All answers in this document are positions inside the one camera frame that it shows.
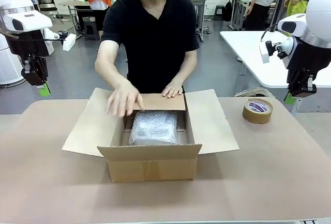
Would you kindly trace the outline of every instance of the roll of packing tape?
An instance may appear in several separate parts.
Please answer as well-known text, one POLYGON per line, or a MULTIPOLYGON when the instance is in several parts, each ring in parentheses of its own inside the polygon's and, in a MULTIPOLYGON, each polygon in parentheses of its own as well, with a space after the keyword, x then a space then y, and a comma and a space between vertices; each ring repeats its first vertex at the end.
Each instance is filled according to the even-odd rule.
POLYGON ((273 106, 260 98, 250 98, 244 105, 243 117, 255 124, 265 124, 270 121, 273 106))

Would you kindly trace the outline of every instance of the bubble wrap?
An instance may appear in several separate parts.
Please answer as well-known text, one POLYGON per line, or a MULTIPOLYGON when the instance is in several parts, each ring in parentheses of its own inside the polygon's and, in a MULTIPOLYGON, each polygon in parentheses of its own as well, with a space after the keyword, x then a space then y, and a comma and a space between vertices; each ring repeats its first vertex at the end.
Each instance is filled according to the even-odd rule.
POLYGON ((177 144, 177 113, 175 111, 140 111, 136 114, 129 145, 177 144))

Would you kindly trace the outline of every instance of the cardboard box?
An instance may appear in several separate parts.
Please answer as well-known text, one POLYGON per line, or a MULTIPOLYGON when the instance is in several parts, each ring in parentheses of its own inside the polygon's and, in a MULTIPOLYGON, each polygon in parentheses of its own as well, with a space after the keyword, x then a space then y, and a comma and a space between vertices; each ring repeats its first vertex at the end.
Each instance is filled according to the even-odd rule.
POLYGON ((178 145, 129 146, 136 112, 124 118, 107 114, 110 95, 94 90, 62 150, 105 157, 113 182, 193 179, 198 154, 239 149, 214 90, 171 99, 142 95, 146 110, 177 111, 178 145))

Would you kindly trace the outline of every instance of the yellow-green pants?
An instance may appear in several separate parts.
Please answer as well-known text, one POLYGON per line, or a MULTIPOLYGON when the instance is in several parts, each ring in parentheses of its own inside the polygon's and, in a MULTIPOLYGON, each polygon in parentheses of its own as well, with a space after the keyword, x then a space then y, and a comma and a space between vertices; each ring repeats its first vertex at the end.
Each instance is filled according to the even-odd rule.
POLYGON ((307 9, 308 1, 300 0, 296 5, 292 3, 292 0, 289 2, 287 16, 292 16, 297 13, 305 13, 307 9))

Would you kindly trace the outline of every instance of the short sleeve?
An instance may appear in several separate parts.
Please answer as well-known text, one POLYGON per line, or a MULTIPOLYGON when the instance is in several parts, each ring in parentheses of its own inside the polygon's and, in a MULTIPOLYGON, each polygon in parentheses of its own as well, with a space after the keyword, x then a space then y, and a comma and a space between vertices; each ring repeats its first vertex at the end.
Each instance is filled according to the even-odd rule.
POLYGON ((197 17, 195 14, 195 8, 192 2, 190 2, 190 6, 188 9, 188 14, 186 15, 187 20, 186 23, 186 37, 184 42, 185 52, 194 51, 199 48, 199 43, 197 41, 196 28, 195 23, 197 21, 197 17))
POLYGON ((122 7, 116 2, 107 12, 103 22, 103 35, 101 40, 113 40, 118 44, 122 43, 122 7))

